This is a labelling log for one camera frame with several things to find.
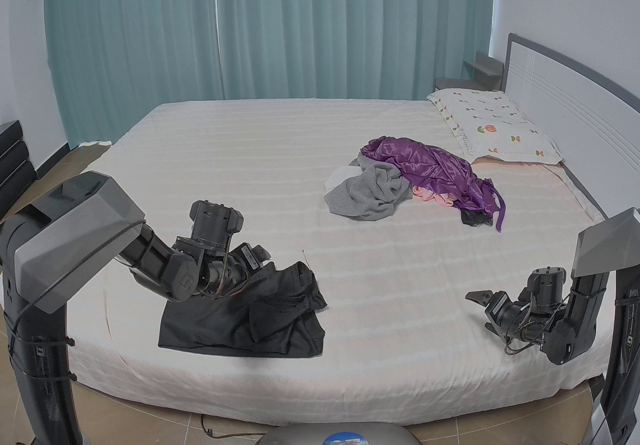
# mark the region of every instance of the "fitted sheet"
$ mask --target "fitted sheet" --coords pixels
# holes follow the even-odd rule
[[[480,159],[506,201],[503,232],[460,212],[406,201],[376,222],[329,213],[324,181],[369,139],[407,136],[457,155],[430,102],[247,100],[157,107],[89,169],[113,176],[171,244],[198,199],[244,215],[241,241],[277,268],[305,260],[328,307],[324,353],[234,358],[157,347],[164,300],[112,261],[68,304],[72,371],[125,399],[268,424],[413,424],[553,395],[607,365],[613,281],[591,349],[556,366],[537,348],[507,356],[470,290],[515,298],[531,271],[573,261],[577,233],[600,221],[558,167]],[[564,287],[568,293],[570,283]]]

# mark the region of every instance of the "floor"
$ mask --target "floor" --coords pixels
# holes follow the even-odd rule
[[[70,152],[41,180],[35,182],[8,216],[79,174],[108,147],[84,146]],[[6,335],[0,329],[0,351]],[[212,440],[200,429],[200,415],[124,401],[75,383],[76,410],[92,445],[251,445],[260,436]],[[437,422],[409,426],[428,445],[578,445],[591,415],[591,391],[587,382],[573,390],[519,406],[484,411]],[[219,417],[205,417],[214,435],[264,433],[269,427]],[[0,353],[0,445],[30,443],[33,433],[22,406],[6,354]]]

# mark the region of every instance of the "curtain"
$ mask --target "curtain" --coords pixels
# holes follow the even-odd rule
[[[424,99],[488,52],[493,0],[216,0],[226,98]]]
[[[155,106],[223,98],[214,0],[45,0],[69,145],[116,141]]]

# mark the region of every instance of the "blue round logo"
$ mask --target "blue round logo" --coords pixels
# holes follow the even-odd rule
[[[357,433],[336,433],[324,440],[323,445],[369,445],[363,436]]]

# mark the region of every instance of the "black dresser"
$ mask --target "black dresser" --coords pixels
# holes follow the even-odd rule
[[[0,219],[36,178],[20,122],[0,125]]]

